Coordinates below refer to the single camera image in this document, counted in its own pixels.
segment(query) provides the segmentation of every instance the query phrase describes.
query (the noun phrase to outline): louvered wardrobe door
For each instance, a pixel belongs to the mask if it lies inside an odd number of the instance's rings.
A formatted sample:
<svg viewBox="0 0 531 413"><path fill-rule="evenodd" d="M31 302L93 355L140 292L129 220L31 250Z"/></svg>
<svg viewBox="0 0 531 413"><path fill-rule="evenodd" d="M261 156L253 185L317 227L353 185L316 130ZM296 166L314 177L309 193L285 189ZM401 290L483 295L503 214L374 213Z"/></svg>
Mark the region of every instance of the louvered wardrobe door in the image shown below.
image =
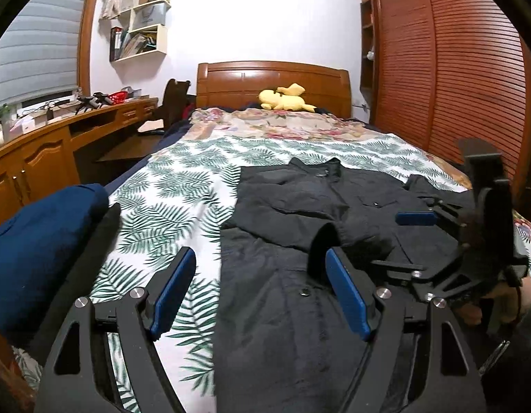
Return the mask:
<svg viewBox="0 0 531 413"><path fill-rule="evenodd" d="M429 151L462 162L455 141L483 138L510 177L522 143L525 76L520 38L493 0L431 0L437 51Z"/></svg>
<svg viewBox="0 0 531 413"><path fill-rule="evenodd" d="M375 124L426 145L435 50L428 0L379 2L379 82Z"/></svg>

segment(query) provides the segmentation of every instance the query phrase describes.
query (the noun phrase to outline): wooden headboard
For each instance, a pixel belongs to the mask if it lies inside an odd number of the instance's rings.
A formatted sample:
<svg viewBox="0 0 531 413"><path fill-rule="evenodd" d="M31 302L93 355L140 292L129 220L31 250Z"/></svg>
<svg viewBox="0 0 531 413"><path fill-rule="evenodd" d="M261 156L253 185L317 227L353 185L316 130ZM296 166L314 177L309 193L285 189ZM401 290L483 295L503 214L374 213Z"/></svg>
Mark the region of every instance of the wooden headboard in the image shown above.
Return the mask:
<svg viewBox="0 0 531 413"><path fill-rule="evenodd" d="M293 62L219 62L199 64L197 107L243 107L258 102L263 89L288 87L296 82L306 89L307 104L326 108L339 118L352 116L352 91L346 70Z"/></svg>

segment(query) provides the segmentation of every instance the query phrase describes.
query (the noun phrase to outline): white wall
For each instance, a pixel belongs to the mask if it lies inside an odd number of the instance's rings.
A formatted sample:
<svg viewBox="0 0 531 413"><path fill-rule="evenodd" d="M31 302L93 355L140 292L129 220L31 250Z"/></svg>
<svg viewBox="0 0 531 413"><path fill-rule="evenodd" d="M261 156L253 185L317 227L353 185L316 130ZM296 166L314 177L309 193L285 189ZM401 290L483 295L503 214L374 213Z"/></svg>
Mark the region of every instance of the white wall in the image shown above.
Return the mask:
<svg viewBox="0 0 531 413"><path fill-rule="evenodd" d="M196 93L197 65L229 60L282 60L343 68L350 73L354 105L361 68L361 0L171 0L166 18L168 54L111 65L111 23L98 21L91 38L91 91L125 85L162 97L170 78L190 80ZM354 116L368 118L354 107Z"/></svg>

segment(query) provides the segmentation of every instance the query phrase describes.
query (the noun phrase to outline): cabinet handle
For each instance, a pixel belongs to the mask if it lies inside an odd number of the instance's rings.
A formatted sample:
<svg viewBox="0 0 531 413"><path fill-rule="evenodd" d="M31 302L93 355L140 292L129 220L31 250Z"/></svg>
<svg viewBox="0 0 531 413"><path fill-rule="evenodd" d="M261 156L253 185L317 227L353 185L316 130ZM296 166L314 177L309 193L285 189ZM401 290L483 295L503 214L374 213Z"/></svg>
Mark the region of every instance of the cabinet handle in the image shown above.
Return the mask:
<svg viewBox="0 0 531 413"><path fill-rule="evenodd" d="M13 176L13 186L15 187L15 192L17 193L17 198L19 199L19 203L21 206L24 206L24 203L22 202L22 192L21 187L19 186L19 180L16 176Z"/></svg>
<svg viewBox="0 0 531 413"><path fill-rule="evenodd" d="M22 180L24 180L24 184L27 187L27 196L28 198L30 198L30 194L32 194L32 191L30 189L30 185L28 184L27 173L25 172L24 169L21 171L21 175L22 175Z"/></svg>

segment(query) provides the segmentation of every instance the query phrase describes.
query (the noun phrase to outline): plush toy tail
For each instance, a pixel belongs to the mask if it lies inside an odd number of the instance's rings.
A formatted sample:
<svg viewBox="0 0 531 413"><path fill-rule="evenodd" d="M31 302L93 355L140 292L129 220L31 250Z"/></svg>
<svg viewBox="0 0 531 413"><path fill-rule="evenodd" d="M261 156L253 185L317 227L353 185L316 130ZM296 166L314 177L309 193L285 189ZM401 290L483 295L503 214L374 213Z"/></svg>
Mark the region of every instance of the plush toy tail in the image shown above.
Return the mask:
<svg viewBox="0 0 531 413"><path fill-rule="evenodd" d="M309 105L309 104L304 104L304 105L302 106L302 108L303 108L304 110L308 111L308 112L315 113L315 109L316 109L317 107L315 107L315 106L311 106L311 105Z"/></svg>

